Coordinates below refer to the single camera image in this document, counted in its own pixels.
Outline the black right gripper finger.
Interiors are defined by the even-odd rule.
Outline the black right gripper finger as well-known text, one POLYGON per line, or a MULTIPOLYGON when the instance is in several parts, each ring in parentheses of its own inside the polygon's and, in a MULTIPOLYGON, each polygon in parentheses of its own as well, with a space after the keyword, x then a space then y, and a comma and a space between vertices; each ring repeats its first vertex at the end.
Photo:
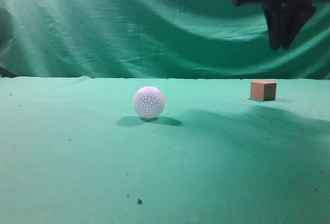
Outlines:
POLYGON ((289 49, 303 26, 314 16, 315 6, 297 7, 291 12, 285 35, 282 39, 282 48, 289 49))

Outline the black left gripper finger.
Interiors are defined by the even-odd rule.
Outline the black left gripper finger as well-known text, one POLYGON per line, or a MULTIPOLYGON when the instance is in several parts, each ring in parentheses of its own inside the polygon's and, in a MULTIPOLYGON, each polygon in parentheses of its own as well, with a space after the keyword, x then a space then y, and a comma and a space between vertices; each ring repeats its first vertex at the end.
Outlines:
POLYGON ((286 10, 275 4, 262 4, 262 9, 268 27, 270 48, 278 50, 286 31, 286 10))

